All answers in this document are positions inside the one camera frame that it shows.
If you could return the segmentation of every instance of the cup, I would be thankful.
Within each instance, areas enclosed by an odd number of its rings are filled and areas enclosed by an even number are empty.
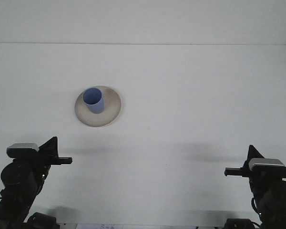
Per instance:
[[[99,114],[104,110],[104,98],[100,89],[96,87],[88,88],[82,94],[82,100],[84,101],[87,108],[95,113]]]

